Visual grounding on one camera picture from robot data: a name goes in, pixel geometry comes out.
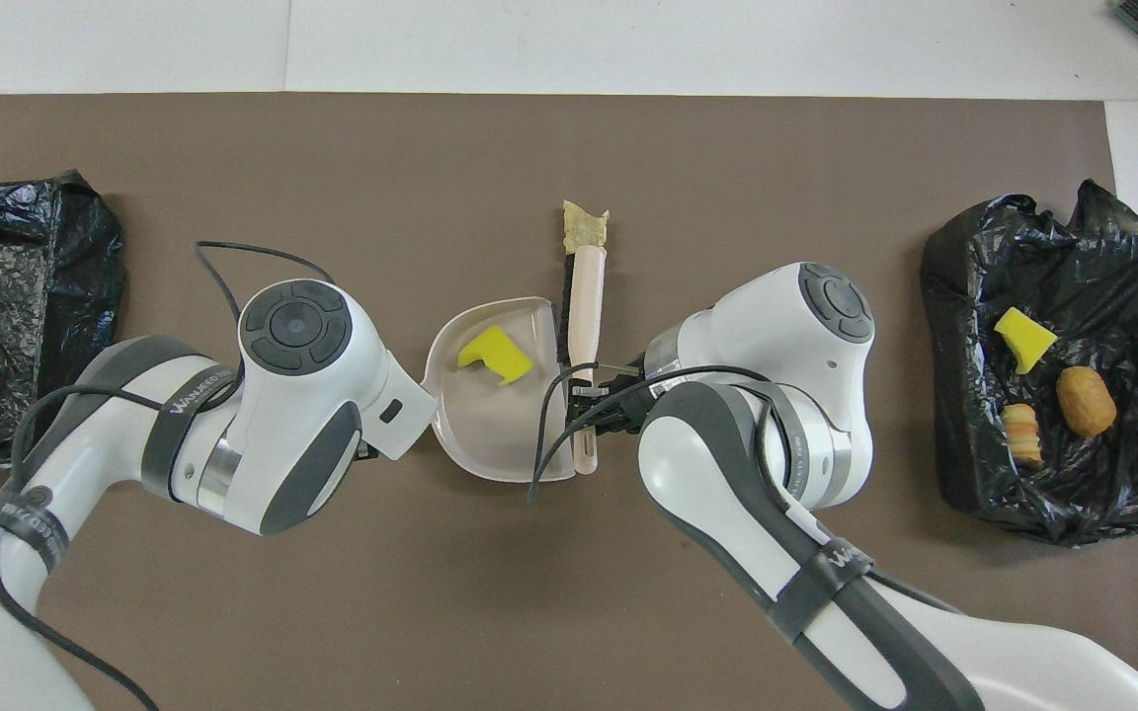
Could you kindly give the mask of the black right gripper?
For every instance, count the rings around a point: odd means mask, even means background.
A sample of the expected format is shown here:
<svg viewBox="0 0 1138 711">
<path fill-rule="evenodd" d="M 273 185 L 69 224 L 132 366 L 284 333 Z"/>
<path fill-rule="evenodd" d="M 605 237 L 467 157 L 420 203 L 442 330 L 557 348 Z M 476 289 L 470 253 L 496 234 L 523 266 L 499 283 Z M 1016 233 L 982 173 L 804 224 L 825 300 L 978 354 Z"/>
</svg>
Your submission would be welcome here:
<svg viewBox="0 0 1138 711">
<path fill-rule="evenodd" d="M 616 378 L 630 381 L 613 381 Z M 570 423 L 584 419 L 584 428 L 595 428 L 600 432 L 640 431 L 654 405 L 651 387 L 640 379 L 644 367 L 638 364 L 613 365 L 596 363 L 589 367 L 593 382 L 613 381 L 607 385 L 570 383 Z M 613 392 L 620 392 L 615 399 Z"/>
</svg>

